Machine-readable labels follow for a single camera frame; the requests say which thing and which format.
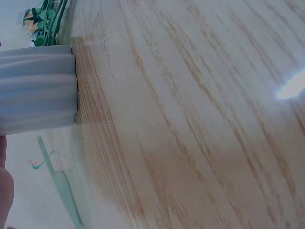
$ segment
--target wooden table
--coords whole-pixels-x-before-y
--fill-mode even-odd
[[[85,228],[305,227],[303,0],[78,0],[78,155]]]

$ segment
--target artificial plant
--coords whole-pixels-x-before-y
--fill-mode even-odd
[[[67,2],[68,0],[60,0],[59,2],[44,0],[41,8],[32,8],[30,14],[25,17],[24,21],[30,21],[35,28],[32,31],[36,35],[36,38],[32,40],[35,46],[56,45],[57,34]]]

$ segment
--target ribbed white pot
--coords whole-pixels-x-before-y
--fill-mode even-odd
[[[0,52],[0,135],[69,126],[76,111],[69,46]]]

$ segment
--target green leaf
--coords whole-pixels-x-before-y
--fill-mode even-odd
[[[47,10],[47,13],[48,13],[49,19],[53,20],[54,17],[55,17],[55,14],[56,14],[55,10],[53,10],[53,9],[52,10]]]
[[[35,46],[43,46],[44,38],[42,35],[38,36],[35,41]]]
[[[25,21],[33,21],[33,20],[35,20],[34,17],[30,17],[30,18],[25,19]]]
[[[41,29],[43,28],[43,21],[39,22],[37,25],[37,29]]]
[[[35,8],[32,8],[32,14],[34,18],[37,18],[38,13]]]
[[[44,10],[38,15],[38,17],[40,17],[42,20],[45,20],[46,15],[47,15],[47,10]]]

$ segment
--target green stem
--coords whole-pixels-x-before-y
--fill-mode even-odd
[[[59,31],[59,27],[60,27],[60,24],[61,24],[61,19],[62,19],[63,13],[64,13],[64,11],[65,11],[67,2],[68,2],[68,0],[64,0],[63,5],[62,5],[62,7],[61,7],[61,13],[60,13],[59,18],[58,18],[58,20],[57,20],[57,25],[56,25],[55,31],[54,31],[54,33],[53,33],[51,45],[55,45],[55,42],[56,42],[56,35],[57,35],[58,31]]]
[[[39,13],[41,13],[47,7],[48,4],[49,4],[49,0],[44,0]]]
[[[51,35],[51,31],[52,31],[53,25],[54,25],[54,23],[55,23],[55,21],[56,21],[57,15],[58,15],[58,13],[59,13],[59,10],[61,9],[61,6],[62,6],[62,4],[63,4],[63,1],[64,1],[64,0],[61,0],[60,3],[59,3],[59,5],[58,5],[58,8],[57,8],[56,13],[55,13],[55,16],[54,16],[54,18],[53,18],[53,20],[52,20],[52,22],[51,22],[50,27],[49,27],[48,35],[45,37],[44,45],[48,45],[48,40],[49,40],[49,38],[50,38],[50,35]]]

